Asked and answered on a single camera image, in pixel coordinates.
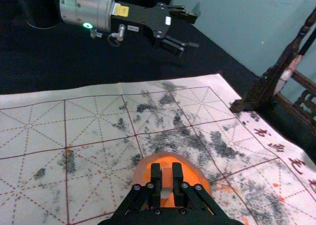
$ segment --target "black table surface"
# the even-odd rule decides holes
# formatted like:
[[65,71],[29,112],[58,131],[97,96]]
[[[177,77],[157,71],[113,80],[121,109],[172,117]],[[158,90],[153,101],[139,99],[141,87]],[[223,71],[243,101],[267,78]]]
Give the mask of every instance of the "black table surface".
[[[25,23],[14,0],[2,0],[0,10],[0,94],[220,73],[242,96],[257,78],[183,21],[173,21],[169,35],[200,47],[178,58],[133,32],[114,48],[105,39],[91,39],[82,27],[60,23],[53,29],[34,29]],[[282,106],[259,114],[315,161],[316,137]]]

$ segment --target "yellow label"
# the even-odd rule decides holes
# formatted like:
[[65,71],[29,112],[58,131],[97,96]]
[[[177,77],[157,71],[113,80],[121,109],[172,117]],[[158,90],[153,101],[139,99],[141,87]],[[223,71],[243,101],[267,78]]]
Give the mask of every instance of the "yellow label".
[[127,17],[129,12],[129,7],[128,6],[123,6],[119,3],[115,3],[115,7],[113,10],[113,15],[118,15],[118,16],[123,16]]

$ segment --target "silver cylindrical motor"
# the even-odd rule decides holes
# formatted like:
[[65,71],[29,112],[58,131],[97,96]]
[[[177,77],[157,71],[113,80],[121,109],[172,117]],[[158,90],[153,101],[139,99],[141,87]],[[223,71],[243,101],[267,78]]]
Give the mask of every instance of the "silver cylindrical motor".
[[60,0],[60,14],[65,23],[109,32],[114,4],[115,0]]

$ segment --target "green led light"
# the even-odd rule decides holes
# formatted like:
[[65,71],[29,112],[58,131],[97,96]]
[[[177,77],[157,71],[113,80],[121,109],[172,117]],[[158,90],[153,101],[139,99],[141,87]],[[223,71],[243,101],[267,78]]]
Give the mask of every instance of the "green led light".
[[92,29],[93,28],[92,24],[89,24],[89,23],[84,23],[83,26],[85,28],[87,28],[87,29]]

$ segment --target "teal wall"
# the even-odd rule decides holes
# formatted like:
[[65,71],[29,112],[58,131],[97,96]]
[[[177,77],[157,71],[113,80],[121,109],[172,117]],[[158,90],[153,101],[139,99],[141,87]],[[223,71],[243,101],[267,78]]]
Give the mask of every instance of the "teal wall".
[[[257,75],[272,66],[291,42],[316,0],[173,0],[200,10],[195,26]],[[299,68],[316,80],[316,43]],[[289,82],[282,91],[294,100],[302,91]]]

